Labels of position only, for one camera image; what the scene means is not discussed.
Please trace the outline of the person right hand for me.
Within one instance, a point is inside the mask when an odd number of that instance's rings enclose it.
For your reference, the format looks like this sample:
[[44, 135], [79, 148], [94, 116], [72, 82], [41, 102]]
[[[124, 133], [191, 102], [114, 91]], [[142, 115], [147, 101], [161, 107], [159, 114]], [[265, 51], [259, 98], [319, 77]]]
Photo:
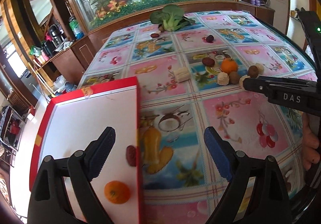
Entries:
[[304, 169], [309, 170], [313, 164], [317, 164], [320, 161], [320, 154], [317, 152], [317, 148], [320, 146], [320, 142], [309, 126], [310, 121], [306, 113], [302, 114], [302, 121], [302, 160]]

